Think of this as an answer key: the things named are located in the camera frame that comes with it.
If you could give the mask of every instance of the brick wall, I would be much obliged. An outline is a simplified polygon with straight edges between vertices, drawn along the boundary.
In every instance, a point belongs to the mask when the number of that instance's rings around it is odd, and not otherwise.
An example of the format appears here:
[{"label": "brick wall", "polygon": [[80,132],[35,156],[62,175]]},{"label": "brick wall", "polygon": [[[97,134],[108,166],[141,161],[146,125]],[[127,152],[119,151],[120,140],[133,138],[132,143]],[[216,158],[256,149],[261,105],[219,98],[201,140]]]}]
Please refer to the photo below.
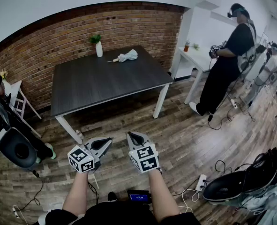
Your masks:
[{"label": "brick wall", "polygon": [[55,65],[94,54],[89,42],[101,35],[103,51],[142,45],[169,69],[184,8],[149,2],[115,2],[54,14],[17,31],[0,43],[0,71],[22,90],[36,109],[51,104]]}]

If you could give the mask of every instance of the gray pants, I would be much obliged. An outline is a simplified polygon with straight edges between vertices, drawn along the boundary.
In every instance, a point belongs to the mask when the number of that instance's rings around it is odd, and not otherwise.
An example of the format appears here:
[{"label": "gray pants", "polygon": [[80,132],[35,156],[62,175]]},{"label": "gray pants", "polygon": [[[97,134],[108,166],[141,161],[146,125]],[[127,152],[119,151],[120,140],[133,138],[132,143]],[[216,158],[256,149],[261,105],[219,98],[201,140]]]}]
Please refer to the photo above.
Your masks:
[{"label": "gray pants", "polygon": [[245,104],[249,104],[251,101],[253,101],[253,99],[257,96],[257,94],[260,92],[261,88],[264,87],[264,85],[265,85],[264,81],[262,81],[259,77],[257,77],[247,96],[244,99],[242,99],[243,102]]}]

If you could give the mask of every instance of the white shirt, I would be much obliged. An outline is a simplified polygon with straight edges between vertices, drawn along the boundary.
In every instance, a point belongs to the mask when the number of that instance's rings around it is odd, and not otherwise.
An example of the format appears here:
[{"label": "white shirt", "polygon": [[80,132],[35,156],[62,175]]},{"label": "white shirt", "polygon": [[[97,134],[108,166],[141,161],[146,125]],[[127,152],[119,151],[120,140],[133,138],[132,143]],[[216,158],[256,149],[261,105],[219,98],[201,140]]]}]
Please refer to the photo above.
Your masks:
[{"label": "white shirt", "polygon": [[258,75],[258,77],[263,81],[267,81],[271,75],[277,71],[277,55],[272,55],[265,65],[265,69]]}]

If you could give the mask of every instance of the potted plant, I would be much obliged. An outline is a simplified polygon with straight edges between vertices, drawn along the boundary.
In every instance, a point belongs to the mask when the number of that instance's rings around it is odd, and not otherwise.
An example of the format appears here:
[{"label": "potted plant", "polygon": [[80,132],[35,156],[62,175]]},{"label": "potted plant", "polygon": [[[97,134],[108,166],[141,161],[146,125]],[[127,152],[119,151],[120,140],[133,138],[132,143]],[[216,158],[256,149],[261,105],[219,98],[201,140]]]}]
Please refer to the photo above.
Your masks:
[{"label": "potted plant", "polygon": [[99,58],[103,56],[103,49],[102,49],[102,44],[100,40],[101,40],[100,34],[96,34],[90,37],[90,42],[96,45],[97,56]]},{"label": "potted plant", "polygon": [[6,77],[8,75],[8,71],[6,71],[6,69],[3,69],[2,71],[0,71],[0,75],[1,75],[1,77],[3,79],[2,82],[4,84],[5,91],[6,91],[7,94],[9,94],[10,91],[11,91],[11,85],[10,85],[10,83],[8,83],[6,81]]}]

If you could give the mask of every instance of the black shoe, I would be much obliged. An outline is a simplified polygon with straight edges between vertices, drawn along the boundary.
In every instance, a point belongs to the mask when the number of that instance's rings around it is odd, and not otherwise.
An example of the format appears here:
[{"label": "black shoe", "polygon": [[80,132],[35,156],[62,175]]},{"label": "black shoe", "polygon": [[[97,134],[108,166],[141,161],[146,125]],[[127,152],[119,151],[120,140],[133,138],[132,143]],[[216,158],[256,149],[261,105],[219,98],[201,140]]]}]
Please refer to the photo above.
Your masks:
[{"label": "black shoe", "polygon": [[108,201],[117,201],[118,200],[118,198],[117,198],[117,196],[115,195],[115,193],[114,192],[110,192],[109,194],[108,194]]}]

